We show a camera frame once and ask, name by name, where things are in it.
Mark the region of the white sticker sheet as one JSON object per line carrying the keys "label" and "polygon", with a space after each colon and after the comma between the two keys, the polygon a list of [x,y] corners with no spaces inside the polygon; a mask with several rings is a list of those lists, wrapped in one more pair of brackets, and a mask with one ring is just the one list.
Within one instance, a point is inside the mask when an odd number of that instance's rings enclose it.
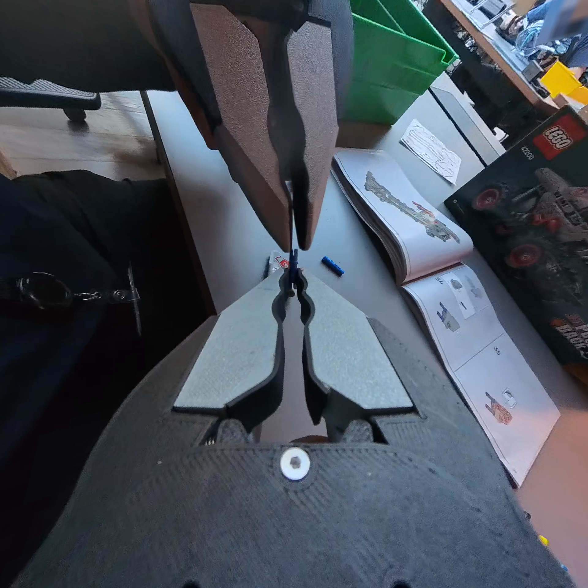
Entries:
{"label": "white sticker sheet", "polygon": [[400,143],[449,184],[457,185],[462,159],[417,119],[410,122]]}

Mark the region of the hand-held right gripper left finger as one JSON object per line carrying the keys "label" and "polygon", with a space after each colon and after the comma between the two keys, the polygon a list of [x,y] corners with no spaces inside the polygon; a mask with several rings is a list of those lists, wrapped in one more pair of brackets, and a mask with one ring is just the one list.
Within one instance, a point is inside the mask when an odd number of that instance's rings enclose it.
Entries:
{"label": "hand-held right gripper left finger", "polygon": [[288,271],[277,270],[217,316],[174,411],[234,419],[250,433],[277,410],[287,285]]}

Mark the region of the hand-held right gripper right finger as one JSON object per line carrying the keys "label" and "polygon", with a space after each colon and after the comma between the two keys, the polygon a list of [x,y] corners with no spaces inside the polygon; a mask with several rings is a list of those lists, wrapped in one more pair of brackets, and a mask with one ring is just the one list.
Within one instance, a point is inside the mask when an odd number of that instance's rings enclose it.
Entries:
{"label": "hand-held right gripper right finger", "polygon": [[410,398],[368,317],[327,284],[298,271],[303,378],[314,424],[343,435],[354,420],[412,414]]}

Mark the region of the grey table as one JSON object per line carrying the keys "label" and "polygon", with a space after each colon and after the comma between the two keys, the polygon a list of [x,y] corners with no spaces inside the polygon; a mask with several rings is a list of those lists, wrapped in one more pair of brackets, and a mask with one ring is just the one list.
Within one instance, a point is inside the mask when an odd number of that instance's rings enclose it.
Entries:
{"label": "grey table", "polygon": [[458,89],[435,82],[429,92],[483,166],[489,166],[506,152],[493,131]]}

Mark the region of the black office chair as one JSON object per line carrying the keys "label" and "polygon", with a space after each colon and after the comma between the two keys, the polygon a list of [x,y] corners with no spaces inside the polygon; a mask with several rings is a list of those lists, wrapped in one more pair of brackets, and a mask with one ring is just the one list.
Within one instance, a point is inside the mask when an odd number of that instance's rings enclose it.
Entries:
{"label": "black office chair", "polygon": [[1,107],[62,110],[71,122],[82,124],[86,120],[86,111],[97,111],[101,105],[99,93],[79,91],[41,79],[25,84],[1,77]]}

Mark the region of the large green plastic bin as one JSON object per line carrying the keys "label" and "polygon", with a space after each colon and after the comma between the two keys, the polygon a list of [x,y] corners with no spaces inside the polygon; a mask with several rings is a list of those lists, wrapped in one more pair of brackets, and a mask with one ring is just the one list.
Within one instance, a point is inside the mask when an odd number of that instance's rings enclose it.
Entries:
{"label": "large green plastic bin", "polygon": [[393,125],[458,56],[412,1],[350,1],[355,35],[342,119]]}

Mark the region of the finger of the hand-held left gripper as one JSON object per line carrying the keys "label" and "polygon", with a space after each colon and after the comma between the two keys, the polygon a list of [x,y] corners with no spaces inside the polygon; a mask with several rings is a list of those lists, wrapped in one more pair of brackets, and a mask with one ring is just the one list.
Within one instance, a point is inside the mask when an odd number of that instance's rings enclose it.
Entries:
{"label": "finger of the hand-held left gripper", "polygon": [[190,10],[221,116],[213,135],[234,180],[268,234],[292,246],[290,198],[268,131],[269,93],[254,33],[222,5]]}
{"label": "finger of the hand-held left gripper", "polygon": [[307,21],[287,44],[293,99],[301,117],[307,189],[294,202],[298,246],[307,251],[318,226],[339,131],[334,87],[332,35],[328,26]]}

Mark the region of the black badge reel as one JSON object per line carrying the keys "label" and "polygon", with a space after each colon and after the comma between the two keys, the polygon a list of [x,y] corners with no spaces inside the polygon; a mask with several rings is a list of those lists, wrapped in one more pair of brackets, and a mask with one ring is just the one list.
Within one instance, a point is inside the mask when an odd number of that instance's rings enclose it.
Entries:
{"label": "black badge reel", "polygon": [[18,302],[41,311],[64,311],[79,305],[130,305],[138,336],[142,336],[141,296],[135,283],[132,264],[127,268],[127,288],[75,292],[53,274],[33,272],[18,278],[15,286]]}

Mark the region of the dark lego set box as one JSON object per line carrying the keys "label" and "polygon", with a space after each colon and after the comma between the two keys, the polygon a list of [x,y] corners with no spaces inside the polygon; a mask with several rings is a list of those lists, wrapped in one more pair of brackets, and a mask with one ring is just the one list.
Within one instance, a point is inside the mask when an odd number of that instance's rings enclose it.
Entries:
{"label": "dark lego set box", "polygon": [[446,209],[563,365],[587,364],[587,122],[562,107]]}

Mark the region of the yellow plastic bin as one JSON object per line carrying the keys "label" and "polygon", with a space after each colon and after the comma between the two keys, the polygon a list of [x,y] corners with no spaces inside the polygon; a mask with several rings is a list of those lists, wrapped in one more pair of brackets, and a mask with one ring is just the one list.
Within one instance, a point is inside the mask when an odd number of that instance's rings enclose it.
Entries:
{"label": "yellow plastic bin", "polygon": [[539,82],[553,100],[561,94],[587,105],[587,87],[581,84],[574,73],[559,61],[546,71]]}

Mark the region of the wooden table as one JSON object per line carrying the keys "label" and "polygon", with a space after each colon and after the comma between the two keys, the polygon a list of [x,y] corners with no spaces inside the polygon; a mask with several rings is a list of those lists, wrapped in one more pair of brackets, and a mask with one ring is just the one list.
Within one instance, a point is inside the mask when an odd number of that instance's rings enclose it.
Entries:
{"label": "wooden table", "polygon": [[537,93],[522,74],[527,61],[519,57],[515,50],[496,33],[496,27],[492,22],[482,23],[476,18],[476,7],[466,1],[441,1],[441,4],[535,109],[550,116],[562,106],[584,107],[583,104],[566,96],[554,101],[550,97],[543,98]]}

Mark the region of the open lego instruction booklet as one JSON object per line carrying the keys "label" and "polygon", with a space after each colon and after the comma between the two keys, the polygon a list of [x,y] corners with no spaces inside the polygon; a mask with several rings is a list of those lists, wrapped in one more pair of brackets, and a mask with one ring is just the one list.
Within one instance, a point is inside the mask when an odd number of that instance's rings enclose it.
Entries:
{"label": "open lego instruction booklet", "polygon": [[383,151],[337,149],[332,172],[385,248],[406,303],[520,488],[560,412],[464,264],[472,239]]}

